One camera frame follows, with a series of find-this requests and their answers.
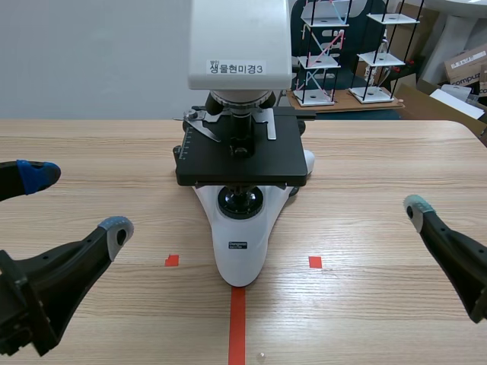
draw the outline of wood grain surface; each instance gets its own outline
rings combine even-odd
[[[484,365],[487,322],[469,320],[403,199],[422,195],[487,243],[487,150],[454,122],[307,126],[314,173],[247,288],[247,364]],[[14,259],[80,240],[111,215],[135,224],[61,344],[1,364],[228,363],[231,290],[196,195],[176,183],[171,150],[182,137],[172,121],[0,121],[0,160],[62,168],[51,189],[2,202],[0,248]],[[170,254],[179,267],[164,267]],[[322,256],[323,269],[308,256]]]

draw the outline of microscope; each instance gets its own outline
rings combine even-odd
[[[205,210],[221,276],[245,287],[314,167],[303,122],[273,109],[273,91],[292,80],[288,0],[193,0],[190,17],[189,88],[209,95],[205,107],[184,113],[177,182],[193,187]]]

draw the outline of cardboard box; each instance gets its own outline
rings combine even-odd
[[[399,13],[399,9],[400,3],[397,5],[396,13]],[[418,17],[418,11],[418,6],[404,4],[401,13],[416,19]],[[438,19],[438,15],[439,13],[437,11],[431,9],[423,8],[421,10],[421,14],[419,15],[420,23],[416,26],[406,60],[414,59],[421,54],[431,32],[433,31],[433,26]],[[387,26],[387,39],[389,41],[393,35],[393,31],[393,25]],[[400,24],[396,26],[396,32],[394,33],[394,38],[390,45],[390,52],[398,59],[405,59],[406,50],[413,31],[413,24]]]
[[[487,97],[487,64],[480,65],[480,97]]]
[[[484,129],[487,127],[486,114],[480,119],[474,119],[441,101],[430,97],[429,94],[438,89],[437,85],[432,85],[426,81],[419,80],[416,87],[417,88],[402,84],[396,92],[396,97],[404,100],[404,109],[397,110],[404,119],[451,120],[463,124],[477,137],[480,137]],[[476,106],[487,112],[485,106],[480,104],[477,104]]]
[[[445,61],[450,84],[466,86],[479,81],[483,63],[487,63],[487,43]]]

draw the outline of microscope stage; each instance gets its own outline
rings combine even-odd
[[[186,129],[176,168],[180,186],[306,185],[307,165],[295,116],[275,116],[275,141],[267,139],[267,124],[253,122],[256,151],[241,159],[230,154],[230,116],[204,126],[221,142],[193,127]]]

